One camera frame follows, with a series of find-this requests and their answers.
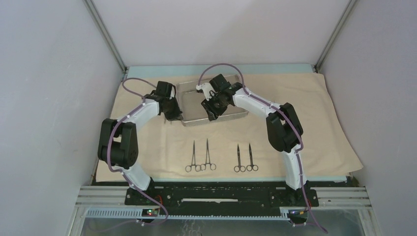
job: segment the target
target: surgical scissors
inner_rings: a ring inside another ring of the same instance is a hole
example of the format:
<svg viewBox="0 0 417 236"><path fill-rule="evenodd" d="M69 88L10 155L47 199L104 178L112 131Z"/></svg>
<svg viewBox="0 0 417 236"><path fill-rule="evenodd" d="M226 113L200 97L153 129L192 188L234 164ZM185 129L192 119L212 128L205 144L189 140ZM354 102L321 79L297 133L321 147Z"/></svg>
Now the surgical scissors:
<svg viewBox="0 0 417 236"><path fill-rule="evenodd" d="M196 172L201 170L201 166L195 164L195 140L193 142L193 157L191 159L191 165L185 166L185 171L190 172L193 169L193 166L195 167Z"/></svg>
<svg viewBox="0 0 417 236"><path fill-rule="evenodd" d="M245 166L243 166L243 165L240 164L240 148L239 148L239 144L238 144L238 165L235 166L234 170L235 170L236 173L239 172L239 171L240 172L245 172L246 171Z"/></svg>
<svg viewBox="0 0 417 236"><path fill-rule="evenodd" d="M210 170L212 171L214 171L217 168L216 164L210 162L209 139L207 139L206 141L206 162L200 165L201 166L200 169L202 171L205 171L207 167L206 165L210 165Z"/></svg>
<svg viewBox="0 0 417 236"><path fill-rule="evenodd" d="M253 159L252 159L252 148L250 147L250 143L249 143L249 158L250 158L250 165L246 166L246 169L248 171L258 171L258 165L254 165L253 164Z"/></svg>

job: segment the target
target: gray floor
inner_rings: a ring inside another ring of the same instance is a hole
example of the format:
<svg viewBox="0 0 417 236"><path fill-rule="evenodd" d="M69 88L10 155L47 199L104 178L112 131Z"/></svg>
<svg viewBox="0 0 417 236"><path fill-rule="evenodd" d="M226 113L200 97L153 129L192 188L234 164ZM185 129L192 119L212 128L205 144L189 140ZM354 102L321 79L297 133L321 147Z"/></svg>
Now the gray floor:
<svg viewBox="0 0 417 236"><path fill-rule="evenodd" d="M356 210L315 211L315 216L334 236L363 236L363 229ZM102 230L123 222L120 219L86 219L84 236L320 236L324 235L317 227L293 228L286 221L250 220L169 220L160 226L145 226L131 223L105 233L95 233L86 228Z"/></svg>

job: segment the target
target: gray wall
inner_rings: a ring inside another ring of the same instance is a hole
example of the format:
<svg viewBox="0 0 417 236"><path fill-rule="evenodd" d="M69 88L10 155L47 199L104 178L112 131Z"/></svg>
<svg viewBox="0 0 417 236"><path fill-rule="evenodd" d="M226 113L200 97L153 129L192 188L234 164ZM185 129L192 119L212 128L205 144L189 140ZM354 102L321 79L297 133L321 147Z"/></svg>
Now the gray wall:
<svg viewBox="0 0 417 236"><path fill-rule="evenodd" d="M415 235L417 1L362 0L324 64L384 235Z"/></svg>
<svg viewBox="0 0 417 236"><path fill-rule="evenodd" d="M1 1L0 235L64 235L121 71L81 0Z"/></svg>

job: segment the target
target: light blue table edge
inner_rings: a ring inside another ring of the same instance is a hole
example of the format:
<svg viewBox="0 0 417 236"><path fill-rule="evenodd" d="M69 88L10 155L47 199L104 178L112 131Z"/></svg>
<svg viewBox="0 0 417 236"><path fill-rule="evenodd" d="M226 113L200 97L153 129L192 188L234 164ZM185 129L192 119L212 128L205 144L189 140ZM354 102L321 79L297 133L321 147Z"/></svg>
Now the light blue table edge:
<svg viewBox="0 0 417 236"><path fill-rule="evenodd" d="M200 76L211 65L151 65L131 66L127 78L157 78L170 76ZM313 73L313 68L307 63L297 64L236 64L243 74L287 74L287 73ZM237 74L229 66L217 66L210 69L207 74Z"/></svg>
<svg viewBox="0 0 417 236"><path fill-rule="evenodd" d="M150 65L150 66L130 66L127 78L158 78L170 76L200 76L201 73L211 65ZM293 64L235 64L243 74L289 74L289 73L313 73L313 67L307 63ZM229 66L217 66L210 69L207 74L237 74ZM313 176L308 177L309 181L334 181L344 182L346 176ZM156 182L198 182L201 178L154 178ZM239 179L204 179L207 182L252 182L252 181L285 181L284 177L272 178L239 178Z"/></svg>

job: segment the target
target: silver tray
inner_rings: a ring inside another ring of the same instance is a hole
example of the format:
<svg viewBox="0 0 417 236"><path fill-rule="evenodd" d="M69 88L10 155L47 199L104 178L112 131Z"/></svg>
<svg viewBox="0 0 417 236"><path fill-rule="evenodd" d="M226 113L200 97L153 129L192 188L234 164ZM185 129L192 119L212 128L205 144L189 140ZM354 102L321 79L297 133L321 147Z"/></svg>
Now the silver tray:
<svg viewBox="0 0 417 236"><path fill-rule="evenodd" d="M231 84L239 82L238 75L225 76ZM210 79L201 80L201 83L208 83ZM196 90L197 81L177 84L177 100L179 108L182 111L182 125L194 126L209 123L209 118L201 102L205 99L204 94ZM238 119L247 116L248 111L239 107L228 106L223 115L212 122L220 122L232 119Z"/></svg>

